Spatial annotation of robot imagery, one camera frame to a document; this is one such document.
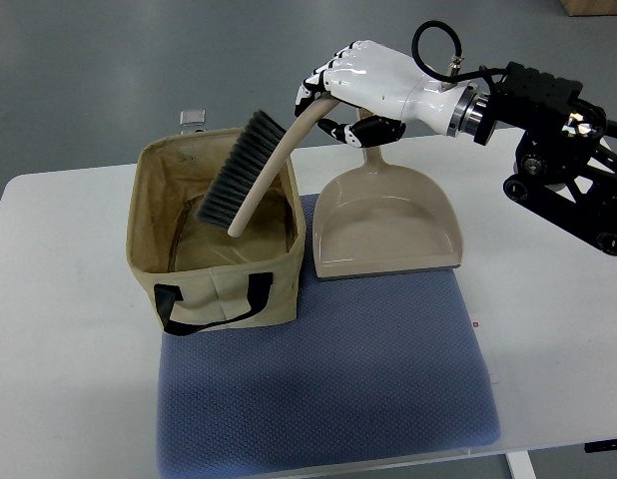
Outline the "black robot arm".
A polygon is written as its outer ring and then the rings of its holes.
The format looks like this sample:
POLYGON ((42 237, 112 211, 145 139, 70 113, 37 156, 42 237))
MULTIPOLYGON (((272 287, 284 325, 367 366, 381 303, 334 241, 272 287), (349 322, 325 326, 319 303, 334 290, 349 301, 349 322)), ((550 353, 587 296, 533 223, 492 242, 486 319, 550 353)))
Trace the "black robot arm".
POLYGON ((451 114, 449 134, 466 133, 484 145, 498 123, 522 130, 514 173, 503 184, 510 200, 617 256, 617 154, 602 144, 605 137, 617 139, 617 122, 581 99, 581 83, 515 62, 463 73, 459 37, 437 20, 415 30, 411 54, 417 67, 442 86, 465 87, 451 114), (419 53, 419 40, 431 28, 453 42, 445 74, 428 67, 419 53))

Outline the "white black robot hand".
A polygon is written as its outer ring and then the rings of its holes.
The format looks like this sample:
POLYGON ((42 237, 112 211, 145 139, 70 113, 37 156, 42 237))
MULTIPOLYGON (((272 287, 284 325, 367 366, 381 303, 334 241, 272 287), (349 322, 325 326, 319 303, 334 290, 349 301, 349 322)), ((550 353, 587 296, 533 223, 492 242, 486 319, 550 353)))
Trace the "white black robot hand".
POLYGON ((303 80, 295 114, 300 115, 323 94, 366 109, 370 116, 353 124, 323 118, 318 126, 344 144, 369 148, 398 141, 406 125, 414 121, 423 122, 436 134, 457 136, 476 87, 465 81, 445 86, 424 73, 411 57, 364 40, 343 48, 303 80))

